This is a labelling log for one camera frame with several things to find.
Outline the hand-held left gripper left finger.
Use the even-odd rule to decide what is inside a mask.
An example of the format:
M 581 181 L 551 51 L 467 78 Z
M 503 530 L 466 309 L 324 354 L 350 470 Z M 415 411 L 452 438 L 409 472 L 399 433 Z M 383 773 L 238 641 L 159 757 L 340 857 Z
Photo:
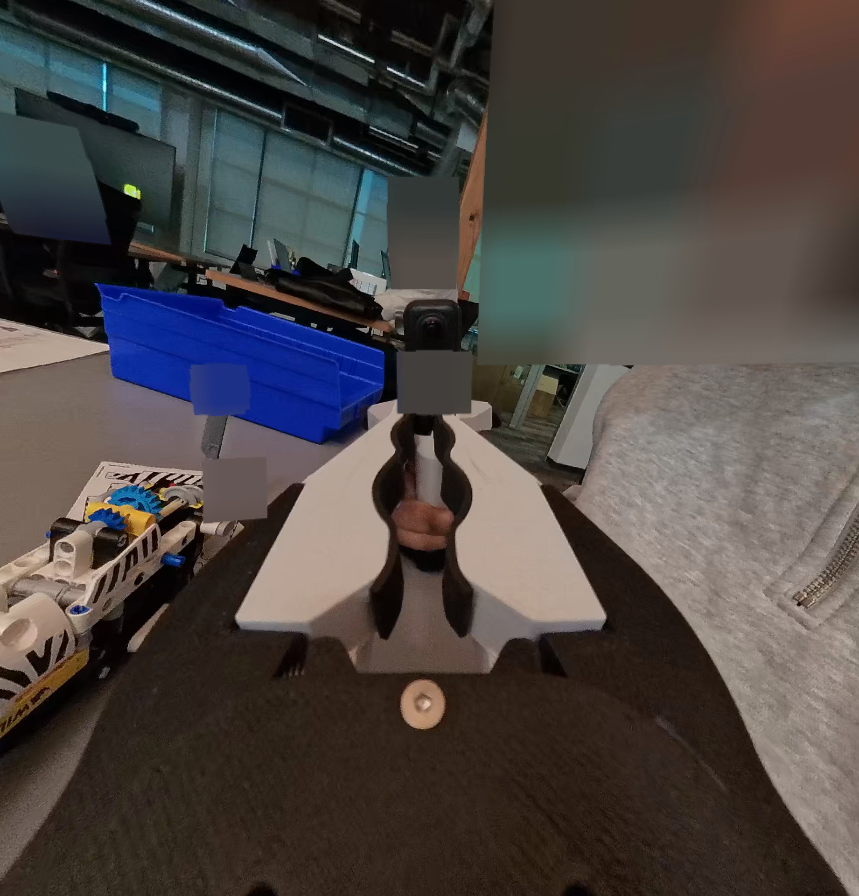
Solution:
M 236 612 L 244 631 L 340 641 L 366 671 L 377 627 L 369 587 L 384 567 L 389 530 L 372 487 L 395 454 L 386 417 L 308 476 Z

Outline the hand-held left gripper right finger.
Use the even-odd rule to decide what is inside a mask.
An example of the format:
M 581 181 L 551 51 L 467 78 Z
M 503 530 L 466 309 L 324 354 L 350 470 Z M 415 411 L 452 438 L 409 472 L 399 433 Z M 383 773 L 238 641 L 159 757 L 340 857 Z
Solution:
M 446 618 L 490 671 L 513 640 L 599 632 L 606 612 L 542 487 L 457 417 L 435 420 L 443 498 L 455 515 Z

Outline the zebra striped lego car model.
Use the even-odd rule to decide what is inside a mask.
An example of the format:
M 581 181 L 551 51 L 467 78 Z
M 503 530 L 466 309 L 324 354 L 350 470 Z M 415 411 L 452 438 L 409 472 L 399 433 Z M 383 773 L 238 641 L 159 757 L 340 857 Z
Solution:
M 208 538 L 201 486 L 114 485 L 0 566 L 0 755 L 137 650 Z

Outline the lego instruction booklet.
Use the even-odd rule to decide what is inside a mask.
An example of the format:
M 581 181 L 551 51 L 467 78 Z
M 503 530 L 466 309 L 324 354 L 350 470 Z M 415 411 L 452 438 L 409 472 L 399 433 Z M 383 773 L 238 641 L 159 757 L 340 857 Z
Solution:
M 112 490 L 125 486 L 152 485 L 157 490 L 170 485 L 178 487 L 201 487 L 202 472 L 199 469 L 177 469 L 154 467 L 152 465 L 123 462 L 101 462 L 82 488 L 66 516 L 82 519 L 88 500 L 98 498 Z M 206 565 L 232 539 L 244 532 L 245 526 L 239 521 L 228 523 L 223 529 L 217 524 L 207 524 L 203 537 L 203 549 L 196 561 L 196 570 Z

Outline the person's right hand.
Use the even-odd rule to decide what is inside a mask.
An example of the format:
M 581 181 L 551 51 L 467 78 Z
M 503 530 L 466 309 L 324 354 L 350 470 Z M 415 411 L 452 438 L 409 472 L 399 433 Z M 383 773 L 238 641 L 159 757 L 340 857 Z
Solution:
M 402 549 L 432 553 L 446 549 L 454 515 L 446 507 L 405 498 L 392 512 L 391 519 Z

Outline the black bag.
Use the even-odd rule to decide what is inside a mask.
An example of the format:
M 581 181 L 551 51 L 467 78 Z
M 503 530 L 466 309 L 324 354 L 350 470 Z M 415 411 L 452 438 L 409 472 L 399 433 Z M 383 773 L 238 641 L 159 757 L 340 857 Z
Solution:
M 266 282 L 280 292 L 305 299 L 325 308 L 334 308 L 369 321 L 382 319 L 383 309 L 375 298 L 354 286 L 348 268 L 331 271 L 301 256 L 291 270 L 272 266 Z

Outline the blue plastic bin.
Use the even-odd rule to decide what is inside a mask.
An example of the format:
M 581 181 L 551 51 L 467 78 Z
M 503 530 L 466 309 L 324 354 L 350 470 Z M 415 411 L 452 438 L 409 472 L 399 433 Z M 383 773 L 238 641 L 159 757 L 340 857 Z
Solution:
M 348 427 L 384 390 L 385 356 L 375 348 L 217 297 L 97 285 L 112 374 L 191 401 L 191 370 L 244 365 L 252 423 L 323 443 Z

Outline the wooden desk with clutter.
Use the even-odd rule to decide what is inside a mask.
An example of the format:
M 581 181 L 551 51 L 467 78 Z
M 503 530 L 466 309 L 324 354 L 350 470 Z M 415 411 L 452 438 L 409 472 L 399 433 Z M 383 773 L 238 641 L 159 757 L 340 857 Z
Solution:
M 273 302 L 276 306 L 282 304 L 284 306 L 301 308 L 313 315 L 345 321 L 356 328 L 368 328 L 369 330 L 375 330 L 389 336 L 398 334 L 393 322 L 384 321 L 382 319 L 370 320 L 362 315 L 355 315 L 344 309 L 330 308 L 302 297 L 289 295 L 269 284 L 257 280 L 247 280 L 236 274 L 209 268 L 207 263 L 198 257 L 186 256 L 176 252 L 168 252 L 138 241 L 132 241 L 130 243 L 128 252 L 131 257 L 138 261 L 165 263 L 166 265 L 174 265 L 178 269 L 186 271 L 192 282 L 189 289 L 197 286 L 199 280 L 203 280 L 203 282 L 211 285 L 222 284 L 224 287 L 234 288 L 253 296 L 263 297 L 265 300 Z

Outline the white paper sheet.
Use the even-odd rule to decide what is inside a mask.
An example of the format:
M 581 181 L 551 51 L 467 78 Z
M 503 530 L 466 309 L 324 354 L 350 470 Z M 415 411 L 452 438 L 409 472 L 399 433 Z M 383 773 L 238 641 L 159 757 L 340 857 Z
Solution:
M 0 374 L 109 351 L 107 344 L 0 319 Z

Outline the wooden post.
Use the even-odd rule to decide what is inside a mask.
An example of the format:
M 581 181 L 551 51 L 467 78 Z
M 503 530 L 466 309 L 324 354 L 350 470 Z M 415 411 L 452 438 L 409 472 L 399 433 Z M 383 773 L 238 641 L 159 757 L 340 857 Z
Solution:
M 488 112 L 483 114 L 477 142 L 469 163 L 460 198 L 457 289 L 465 293 L 465 282 L 482 227 Z

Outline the black wall screen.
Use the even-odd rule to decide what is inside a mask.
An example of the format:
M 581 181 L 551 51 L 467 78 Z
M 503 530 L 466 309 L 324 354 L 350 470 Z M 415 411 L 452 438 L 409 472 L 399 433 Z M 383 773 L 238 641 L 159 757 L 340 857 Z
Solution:
M 172 232 L 176 149 L 139 131 L 139 126 L 92 104 L 47 92 L 14 89 L 16 114 L 77 129 L 97 179 L 140 194 L 140 225 L 166 240 Z

